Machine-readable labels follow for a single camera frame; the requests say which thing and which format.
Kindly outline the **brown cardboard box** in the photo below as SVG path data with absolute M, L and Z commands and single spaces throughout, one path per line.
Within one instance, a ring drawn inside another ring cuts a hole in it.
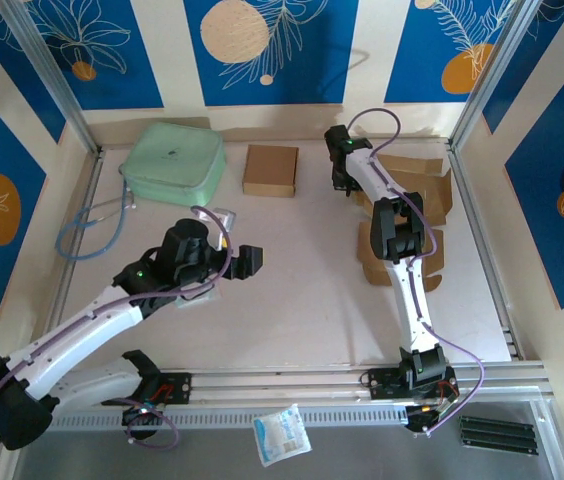
M 248 146 L 242 178 L 245 195 L 293 198 L 296 192 L 297 147 Z
M 420 159 L 388 154 L 378 155 L 379 163 L 407 192 L 418 192 L 423 198 L 424 215 L 433 229 L 437 242 L 436 252 L 423 259 L 424 290 L 431 292 L 442 282 L 445 266 L 444 234 L 441 227 L 453 206 L 451 170 L 442 174 L 443 160 Z M 377 259 L 370 244 L 371 221 L 358 225 L 357 259 L 361 263 L 366 281 L 373 286 L 390 287 L 391 280 L 382 262 Z

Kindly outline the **clear plastic packet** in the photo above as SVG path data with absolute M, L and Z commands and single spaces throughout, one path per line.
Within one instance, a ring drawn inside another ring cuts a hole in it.
M 180 296 L 175 300 L 174 305 L 179 309 L 198 307 L 216 301 L 221 297 L 220 290 L 217 287 L 212 287 L 194 296 Z

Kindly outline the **mint green zip case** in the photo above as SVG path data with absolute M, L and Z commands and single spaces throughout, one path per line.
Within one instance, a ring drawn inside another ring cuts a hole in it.
M 205 206 L 226 167 L 222 136 L 210 129 L 156 123 L 140 135 L 120 167 L 138 197 Z

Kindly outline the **blue stethoscope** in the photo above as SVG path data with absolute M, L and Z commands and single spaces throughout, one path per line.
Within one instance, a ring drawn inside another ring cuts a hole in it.
M 113 213 L 104 216 L 100 216 L 93 219 L 90 218 L 90 214 L 93 210 L 96 210 L 98 208 L 110 204 L 116 204 L 118 206 L 118 209 Z M 75 262 L 91 260 L 107 253 L 115 245 L 115 243 L 117 242 L 118 238 L 121 235 L 126 220 L 127 211 L 135 208 L 136 208 L 135 195 L 128 188 L 125 188 L 123 190 L 122 195 L 117 198 L 92 204 L 91 206 L 88 207 L 82 207 L 81 209 L 78 210 L 78 212 L 74 215 L 74 217 L 69 222 L 67 222 L 59 231 L 55 241 L 56 252 L 62 258 Z M 96 250 L 88 254 L 73 254 L 63 248 L 63 242 L 68 233 L 84 232 L 87 229 L 92 228 L 114 216 L 118 218 L 116 228 L 110 240 L 99 250 Z

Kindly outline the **white and blue sachet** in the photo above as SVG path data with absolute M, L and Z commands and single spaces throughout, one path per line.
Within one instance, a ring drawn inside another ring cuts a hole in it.
M 255 442 L 264 467 L 312 451 L 297 404 L 253 419 Z

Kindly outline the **grey metal shelf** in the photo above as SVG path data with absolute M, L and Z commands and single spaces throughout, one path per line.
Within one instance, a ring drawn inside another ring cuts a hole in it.
M 564 480 L 545 454 L 467 448 L 451 426 L 430 439 L 380 426 L 308 436 L 311 452 L 265 467 L 250 429 L 186 430 L 165 452 L 113 432 L 52 432 L 24 450 L 14 480 Z

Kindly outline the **black ridged block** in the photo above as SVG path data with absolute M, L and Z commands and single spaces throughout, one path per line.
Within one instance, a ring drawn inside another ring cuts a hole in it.
M 460 440 L 466 447 L 538 456 L 534 426 L 462 415 Z

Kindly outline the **aluminium side rail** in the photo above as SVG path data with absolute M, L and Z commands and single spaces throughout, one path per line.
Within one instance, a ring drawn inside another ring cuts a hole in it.
M 478 256 L 484 271 L 486 282 L 500 321 L 503 333 L 507 334 L 507 344 L 512 348 L 510 356 L 517 361 L 527 360 L 523 345 L 518 338 L 517 329 L 510 314 L 510 305 L 499 275 L 499 271 L 483 225 L 476 197 L 471 188 L 469 177 L 462 162 L 459 149 L 448 141 L 447 155 L 453 170 L 455 182 L 464 205 L 468 223 L 476 244 Z
M 102 170 L 102 163 L 102 149 L 99 149 L 97 153 L 88 154 L 86 156 L 69 199 L 68 206 L 60 221 L 61 227 L 67 224 L 81 208 L 93 204 Z M 46 299 L 42 302 L 41 316 L 34 324 L 31 334 L 32 340 L 37 340 L 39 337 L 50 332 L 53 328 L 57 327 L 64 318 L 64 311 L 75 264 L 75 261 L 66 260 L 59 254 L 56 255 L 51 270 L 50 290 Z

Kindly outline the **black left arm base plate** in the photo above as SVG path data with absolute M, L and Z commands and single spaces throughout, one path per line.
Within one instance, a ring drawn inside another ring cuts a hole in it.
M 191 381 L 192 375 L 187 372 L 150 375 L 141 380 L 130 398 L 151 405 L 187 405 Z

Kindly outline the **aluminium frame cross rail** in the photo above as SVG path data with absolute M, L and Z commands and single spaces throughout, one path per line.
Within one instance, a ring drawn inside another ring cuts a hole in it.
M 477 395 L 551 395 L 548 376 L 539 362 L 457 364 L 451 380 L 459 397 L 473 389 Z M 212 408 L 236 405 L 336 405 L 352 402 L 385 401 L 403 405 L 438 405 L 434 400 L 372 400 L 370 391 L 360 384 L 360 376 L 372 368 L 338 367 L 309 371 L 197 371 L 192 375 L 192 391 L 187 405 Z M 51 389 L 50 396 L 65 403 L 67 410 L 82 410 L 107 403 L 119 396 L 130 396 L 140 384 L 136 366 L 120 359 L 99 370 L 72 372 Z

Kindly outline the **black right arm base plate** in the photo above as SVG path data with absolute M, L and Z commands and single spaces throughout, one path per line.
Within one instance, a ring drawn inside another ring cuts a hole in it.
M 441 377 L 416 384 L 411 371 L 394 367 L 369 369 L 360 376 L 359 381 L 370 391 L 372 400 L 438 401 L 456 400 L 459 397 L 457 386 L 451 382 L 454 378 L 454 369 L 447 366 Z

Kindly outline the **aluminium frame post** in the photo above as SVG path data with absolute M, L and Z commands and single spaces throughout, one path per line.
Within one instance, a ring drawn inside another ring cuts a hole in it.
M 98 153 L 82 109 L 26 5 L 20 0 L 0 0 L 0 14 L 78 140 L 89 152 Z
M 513 54 L 519 47 L 527 28 L 532 23 L 543 0 L 516 0 L 513 11 L 489 56 L 485 69 L 477 79 L 452 133 L 448 138 L 449 150 L 458 154 L 470 136 L 475 123 L 482 116 L 484 105 L 490 99 Z

